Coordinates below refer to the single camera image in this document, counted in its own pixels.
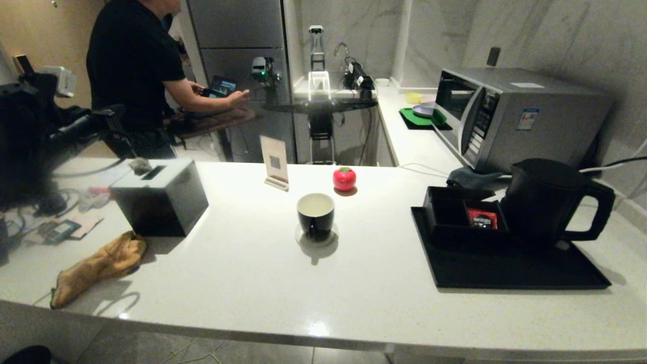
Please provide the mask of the person's right hand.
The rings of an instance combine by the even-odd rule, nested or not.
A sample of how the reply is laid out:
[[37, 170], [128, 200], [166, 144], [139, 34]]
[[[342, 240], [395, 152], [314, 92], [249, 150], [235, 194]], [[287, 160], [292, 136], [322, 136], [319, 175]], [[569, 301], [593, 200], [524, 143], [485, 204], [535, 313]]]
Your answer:
[[235, 109], [243, 106], [250, 98], [250, 90], [236, 90], [231, 93], [226, 99], [225, 104], [228, 109]]

